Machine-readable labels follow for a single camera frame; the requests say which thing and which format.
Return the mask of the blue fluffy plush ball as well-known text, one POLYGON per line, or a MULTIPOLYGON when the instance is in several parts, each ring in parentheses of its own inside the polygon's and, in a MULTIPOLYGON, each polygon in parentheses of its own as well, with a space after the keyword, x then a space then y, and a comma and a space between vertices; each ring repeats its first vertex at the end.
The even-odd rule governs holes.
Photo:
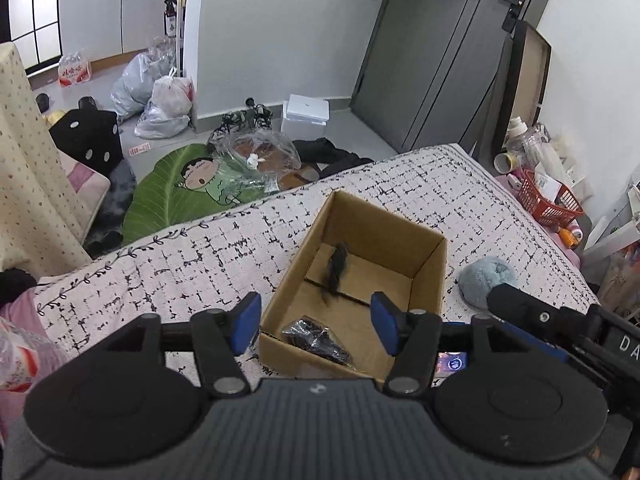
POLYGON ((488 256, 468 264, 460 273, 458 287, 463 300, 477 310, 487 309, 487 297, 497 286, 518 286, 518 277, 506 261, 488 256))

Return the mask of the black item in plastic bag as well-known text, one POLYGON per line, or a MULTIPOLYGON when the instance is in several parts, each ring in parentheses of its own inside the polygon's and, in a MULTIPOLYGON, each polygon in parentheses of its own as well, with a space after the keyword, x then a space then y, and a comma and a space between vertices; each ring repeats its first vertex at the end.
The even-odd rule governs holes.
POLYGON ((352 355, 332 330, 305 315, 281 330, 283 340, 319 358, 344 366, 352 366, 352 355))

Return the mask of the brown cardboard box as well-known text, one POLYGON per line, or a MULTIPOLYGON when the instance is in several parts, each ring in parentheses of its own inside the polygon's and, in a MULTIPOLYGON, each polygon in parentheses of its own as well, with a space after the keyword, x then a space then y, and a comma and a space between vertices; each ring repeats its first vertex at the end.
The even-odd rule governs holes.
POLYGON ((262 317, 260 362, 288 377, 371 377, 384 382, 394 359, 371 323, 371 296, 384 292, 400 310, 439 314, 446 269, 447 241, 442 234, 352 194, 333 192, 262 317), (347 266, 338 295, 325 304, 323 274, 338 243, 347 245, 347 266), (305 315, 332 330, 352 355, 352 366, 319 358, 283 340, 282 328, 305 315))

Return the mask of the black beaded scrunchie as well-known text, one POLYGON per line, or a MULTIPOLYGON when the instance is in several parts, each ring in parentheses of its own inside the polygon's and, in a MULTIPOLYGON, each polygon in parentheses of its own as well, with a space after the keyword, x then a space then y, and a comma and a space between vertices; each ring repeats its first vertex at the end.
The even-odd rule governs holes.
POLYGON ((323 274, 321 297, 325 304, 329 301, 329 297, 338 295, 341 278, 347 266, 347 258, 347 245, 338 243, 332 255, 330 255, 329 261, 326 264, 326 270, 324 270, 323 274))

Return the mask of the red plastic basket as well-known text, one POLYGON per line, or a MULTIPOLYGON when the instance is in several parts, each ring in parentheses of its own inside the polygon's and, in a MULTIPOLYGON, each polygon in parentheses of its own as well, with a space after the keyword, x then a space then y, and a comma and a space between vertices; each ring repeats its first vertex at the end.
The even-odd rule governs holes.
POLYGON ((548 200, 536 185, 535 176, 533 170, 523 171, 522 186, 516 198, 539 224, 566 228, 570 222, 585 214, 577 198, 565 184, 561 183, 555 198, 548 200))

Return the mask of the green leaf cartoon rug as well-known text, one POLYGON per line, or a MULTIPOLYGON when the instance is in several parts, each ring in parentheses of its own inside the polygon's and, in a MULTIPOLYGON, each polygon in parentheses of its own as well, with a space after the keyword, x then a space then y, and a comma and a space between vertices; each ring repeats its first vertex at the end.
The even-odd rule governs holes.
POLYGON ((203 144, 190 144, 164 156, 138 184, 122 224, 122 237, 130 244, 277 190, 270 177, 230 155, 209 153, 203 144))

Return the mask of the clear plastic bottle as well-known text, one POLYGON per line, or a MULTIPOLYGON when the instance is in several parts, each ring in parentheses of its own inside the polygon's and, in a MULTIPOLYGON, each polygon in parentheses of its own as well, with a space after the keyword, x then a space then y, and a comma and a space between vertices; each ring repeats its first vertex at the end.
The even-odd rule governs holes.
POLYGON ((548 141, 547 128, 541 122, 529 127, 521 117, 513 117, 506 128, 503 147, 515 156, 518 166, 535 169, 544 160, 542 146, 548 141))

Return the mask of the clear crumpled plastic bag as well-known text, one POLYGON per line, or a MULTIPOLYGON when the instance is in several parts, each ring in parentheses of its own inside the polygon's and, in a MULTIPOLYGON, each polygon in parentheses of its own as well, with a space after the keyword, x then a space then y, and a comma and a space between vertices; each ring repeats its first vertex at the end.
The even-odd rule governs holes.
POLYGON ((256 128, 230 133, 213 132, 207 148, 240 175, 243 188, 265 194, 280 192, 281 180, 302 168, 293 141, 283 132, 256 128))

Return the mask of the cream dotted cloth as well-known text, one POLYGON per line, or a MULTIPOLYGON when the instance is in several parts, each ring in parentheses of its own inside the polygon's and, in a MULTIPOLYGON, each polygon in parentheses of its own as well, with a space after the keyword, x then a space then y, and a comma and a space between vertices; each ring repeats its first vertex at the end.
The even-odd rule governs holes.
POLYGON ((35 278, 91 261, 89 211, 61 166, 14 44, 1 46, 1 269, 35 278))

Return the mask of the brown framed board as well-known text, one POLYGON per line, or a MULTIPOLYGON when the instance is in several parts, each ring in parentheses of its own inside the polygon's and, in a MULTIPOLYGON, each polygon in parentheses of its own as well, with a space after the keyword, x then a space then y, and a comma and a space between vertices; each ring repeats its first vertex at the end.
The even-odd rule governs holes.
POLYGON ((510 120, 519 117, 529 127, 538 122, 551 53, 551 44, 526 21, 518 21, 504 42, 487 116, 473 150, 473 157, 494 176, 494 159, 503 151, 510 120))

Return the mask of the white plastic shopping bag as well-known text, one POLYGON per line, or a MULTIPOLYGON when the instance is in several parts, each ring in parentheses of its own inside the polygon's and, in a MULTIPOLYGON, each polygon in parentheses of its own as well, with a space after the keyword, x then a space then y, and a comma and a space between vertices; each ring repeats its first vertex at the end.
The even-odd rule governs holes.
POLYGON ((190 124, 193 84, 190 78, 177 77, 173 68, 153 84, 134 135, 145 140, 170 139, 190 124))

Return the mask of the white foam box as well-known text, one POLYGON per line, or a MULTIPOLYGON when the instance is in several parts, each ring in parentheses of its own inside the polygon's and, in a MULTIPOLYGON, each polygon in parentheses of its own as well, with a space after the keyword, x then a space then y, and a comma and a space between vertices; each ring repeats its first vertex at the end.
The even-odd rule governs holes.
POLYGON ((316 140, 324 137, 329 120, 327 100, 291 94, 283 103, 281 131, 292 140, 316 140))

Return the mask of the grey garbage bag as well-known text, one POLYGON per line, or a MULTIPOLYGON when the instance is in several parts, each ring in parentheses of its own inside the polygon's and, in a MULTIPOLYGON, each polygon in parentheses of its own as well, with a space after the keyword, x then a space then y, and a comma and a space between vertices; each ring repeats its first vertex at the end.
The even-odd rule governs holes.
POLYGON ((111 100, 117 120, 125 120, 144 110, 151 99, 157 79, 167 76, 174 67, 171 50, 149 48, 137 54, 112 85, 111 100))

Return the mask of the water bottle pack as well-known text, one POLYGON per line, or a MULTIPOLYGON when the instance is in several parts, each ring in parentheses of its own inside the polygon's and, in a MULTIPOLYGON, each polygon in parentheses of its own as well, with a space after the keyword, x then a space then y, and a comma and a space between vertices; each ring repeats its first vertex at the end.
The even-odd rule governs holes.
POLYGON ((91 64, 80 52, 63 55, 58 61, 58 83, 62 87, 83 84, 91 77, 91 64))

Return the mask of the white cabinet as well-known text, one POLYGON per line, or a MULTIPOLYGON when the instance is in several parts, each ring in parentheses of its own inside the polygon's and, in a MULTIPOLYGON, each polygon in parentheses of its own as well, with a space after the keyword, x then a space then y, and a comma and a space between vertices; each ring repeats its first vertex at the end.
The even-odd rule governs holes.
POLYGON ((58 0, 64 55, 99 61, 140 51, 165 35, 165 0, 58 0))

